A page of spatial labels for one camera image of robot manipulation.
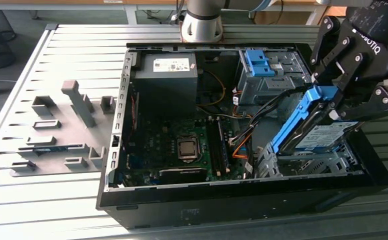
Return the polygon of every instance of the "ram slot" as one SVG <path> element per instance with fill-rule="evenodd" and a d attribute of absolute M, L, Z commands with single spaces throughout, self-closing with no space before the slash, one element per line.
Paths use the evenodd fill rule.
<path fill-rule="evenodd" d="M 217 129 L 218 129 L 218 139 L 220 139 L 220 148 L 221 148 L 221 161 L 224 165 L 224 172 L 229 173 L 229 159 L 228 159 L 228 146 L 224 139 L 224 130 L 221 119 L 217 118 Z"/>
<path fill-rule="evenodd" d="M 222 151 L 222 140 L 220 135 L 220 124 L 216 119 L 205 122 L 205 133 L 208 141 L 209 158 L 212 163 L 212 172 L 216 176 L 222 176 L 226 171 L 228 157 Z"/>

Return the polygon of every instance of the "blue drive bracket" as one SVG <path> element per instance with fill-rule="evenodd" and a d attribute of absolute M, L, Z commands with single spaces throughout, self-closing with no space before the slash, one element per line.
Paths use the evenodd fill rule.
<path fill-rule="evenodd" d="M 300 121 L 305 120 L 309 116 L 308 108 L 313 104 L 314 101 L 328 101 L 333 98 L 337 92 L 336 86 L 313 86 L 306 90 L 300 103 L 296 106 L 292 115 L 286 119 L 278 133 L 272 139 L 270 147 L 274 153 L 278 153 L 280 145 L 290 134 L 293 128 L 298 124 Z"/>
<path fill-rule="evenodd" d="M 273 77 L 276 75 L 268 65 L 268 58 L 262 50 L 245 50 L 245 60 L 252 68 L 253 77 Z"/>

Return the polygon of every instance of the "power supply label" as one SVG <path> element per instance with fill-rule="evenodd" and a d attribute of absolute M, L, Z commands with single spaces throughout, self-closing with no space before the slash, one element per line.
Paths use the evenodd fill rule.
<path fill-rule="evenodd" d="M 188 58 L 157 58 L 153 60 L 151 71 L 157 72 L 189 72 Z"/>

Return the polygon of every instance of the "motherboard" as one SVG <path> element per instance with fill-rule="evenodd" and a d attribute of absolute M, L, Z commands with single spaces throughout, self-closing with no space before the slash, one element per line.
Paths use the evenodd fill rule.
<path fill-rule="evenodd" d="M 125 159 L 127 186 L 242 178 L 244 160 L 232 159 L 226 144 L 234 135 L 229 118 L 146 120 L 139 126 Z"/>

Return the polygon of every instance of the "aluminum slotted table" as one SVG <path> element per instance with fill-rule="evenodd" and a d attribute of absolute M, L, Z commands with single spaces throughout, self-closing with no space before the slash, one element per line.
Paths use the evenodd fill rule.
<path fill-rule="evenodd" d="M 43 120 L 31 108 L 35 96 L 50 96 L 61 110 L 61 128 L 53 130 L 55 144 L 83 141 L 95 150 L 107 146 L 111 118 L 103 118 L 97 128 L 85 129 L 69 98 L 59 92 L 62 82 L 77 80 L 78 92 L 97 106 L 102 96 L 117 97 L 126 43 L 180 41 L 178 28 L 169 25 L 49 25 L 46 29 L 0 113 L 0 239 L 149 239 L 170 235 L 184 235 L 173 239 L 388 239 L 388 189 L 321 214 L 127 232 L 95 210 L 98 171 L 11 177 L 7 166 L 21 160 L 11 151 L 31 137 L 31 123 Z M 226 25 L 224 35 L 228 43 L 296 42 L 312 46 L 317 31 L 310 26 Z M 388 169 L 388 118 L 366 124 L 362 130 Z M 50 154 L 45 160 L 58 162 L 63 157 Z"/>

